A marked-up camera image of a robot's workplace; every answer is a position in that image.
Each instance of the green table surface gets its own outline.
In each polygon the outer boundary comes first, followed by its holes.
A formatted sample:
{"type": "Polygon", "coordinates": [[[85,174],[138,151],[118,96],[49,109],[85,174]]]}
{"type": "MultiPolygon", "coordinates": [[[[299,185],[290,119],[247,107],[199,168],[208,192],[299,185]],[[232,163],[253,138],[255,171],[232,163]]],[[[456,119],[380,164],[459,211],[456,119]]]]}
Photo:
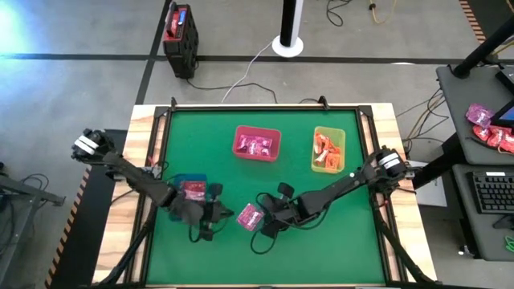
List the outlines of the green table surface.
{"type": "MultiPolygon", "coordinates": [[[[253,232],[237,222],[261,192],[278,194],[278,184],[296,193],[321,189],[363,163],[355,111],[175,112],[165,160],[164,178],[176,173],[205,173],[223,184],[222,202],[235,212],[214,241],[191,243],[188,226],[172,222],[159,210],[149,260],[148,284],[354,284],[383,283],[377,235],[367,188],[335,201],[323,223],[310,231],[279,234],[274,248],[257,255],[250,250],[253,232]],[[282,132],[273,163],[237,158],[232,153],[239,125],[282,132]],[[345,169],[336,175],[311,170],[316,126],[346,133],[345,169]]],[[[271,239],[259,234],[255,249],[271,239]]]]}

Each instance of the gray floor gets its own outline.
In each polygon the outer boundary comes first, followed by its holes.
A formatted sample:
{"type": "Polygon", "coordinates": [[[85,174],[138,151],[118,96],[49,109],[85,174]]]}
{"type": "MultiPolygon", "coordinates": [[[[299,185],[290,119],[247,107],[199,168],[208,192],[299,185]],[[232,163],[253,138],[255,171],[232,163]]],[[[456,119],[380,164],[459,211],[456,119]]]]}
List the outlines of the gray floor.
{"type": "MultiPolygon", "coordinates": [[[[279,31],[274,0],[190,0],[200,32],[200,55],[254,55],[279,31]]],[[[384,1],[386,13],[388,2],[384,1]]],[[[325,18],[326,1],[306,0],[300,35],[302,55],[344,57],[462,58],[477,42],[458,0],[399,2],[393,20],[374,25],[365,0],[341,8],[343,27],[325,18]]],[[[162,1],[62,0],[0,2],[0,52],[52,54],[148,54],[162,1]],[[20,37],[30,32],[31,37],[20,37]]],[[[271,50],[265,55],[273,55],[271,50]]],[[[43,287],[47,269],[69,214],[84,166],[71,160],[70,145],[83,128],[127,128],[143,61],[50,61],[0,59],[0,161],[14,178],[45,173],[51,192],[68,196],[65,206],[45,206],[35,219],[35,236],[16,266],[13,285],[43,287]]],[[[192,83],[231,85],[246,63],[201,63],[192,83]]],[[[430,97],[438,88],[431,65],[255,63],[248,81],[276,92],[281,103],[323,95],[330,102],[392,102],[397,113],[430,97]]],[[[224,91],[199,91],[156,62],[146,104],[215,104],[224,91]]],[[[270,103],[260,88],[238,88],[227,103],[270,103]]],[[[423,107],[398,120],[401,134],[423,107]]],[[[448,114],[443,105],[438,109],[448,114]]],[[[437,118],[427,125],[435,124],[437,118]]],[[[445,140],[450,120],[427,133],[445,140]]],[[[430,161],[437,141],[416,140],[411,158],[430,161]]],[[[512,287],[510,263],[486,263],[457,255],[457,230],[423,216],[439,279],[446,283],[512,287]]]]}

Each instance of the pink basket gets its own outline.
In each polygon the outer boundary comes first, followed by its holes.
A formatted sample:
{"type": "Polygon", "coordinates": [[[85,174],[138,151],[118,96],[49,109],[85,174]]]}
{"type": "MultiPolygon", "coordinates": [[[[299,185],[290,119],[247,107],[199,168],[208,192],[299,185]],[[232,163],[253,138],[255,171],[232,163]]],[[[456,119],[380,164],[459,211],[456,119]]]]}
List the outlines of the pink basket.
{"type": "Polygon", "coordinates": [[[280,151],[280,137],[282,134],[279,130],[269,129],[269,128],[255,128],[245,125],[239,125],[235,129],[235,138],[234,144],[232,145],[232,152],[234,152],[235,156],[246,158],[249,160],[257,160],[257,161],[276,161],[276,158],[279,157],[280,151]],[[271,148],[270,148],[270,156],[256,156],[251,155],[249,153],[241,153],[237,151],[238,141],[241,135],[247,136],[261,136],[271,138],[271,148]]]}

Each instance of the computer monitor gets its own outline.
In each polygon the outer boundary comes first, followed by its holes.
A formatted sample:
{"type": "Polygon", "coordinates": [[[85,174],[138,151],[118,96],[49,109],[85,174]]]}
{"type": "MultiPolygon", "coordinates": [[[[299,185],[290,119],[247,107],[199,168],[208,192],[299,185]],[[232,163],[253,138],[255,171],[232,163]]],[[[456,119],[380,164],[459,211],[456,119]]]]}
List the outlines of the computer monitor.
{"type": "Polygon", "coordinates": [[[491,124],[514,128],[514,100],[505,105],[491,118],[491,124]]]}

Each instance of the keyboard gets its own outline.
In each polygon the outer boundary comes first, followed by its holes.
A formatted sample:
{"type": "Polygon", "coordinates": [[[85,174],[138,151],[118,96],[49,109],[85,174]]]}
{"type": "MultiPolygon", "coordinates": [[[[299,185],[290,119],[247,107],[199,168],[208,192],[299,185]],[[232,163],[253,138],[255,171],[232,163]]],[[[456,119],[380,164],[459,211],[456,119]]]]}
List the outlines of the keyboard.
{"type": "Polygon", "coordinates": [[[514,214],[514,173],[473,172],[467,176],[480,214],[514,214]]]}

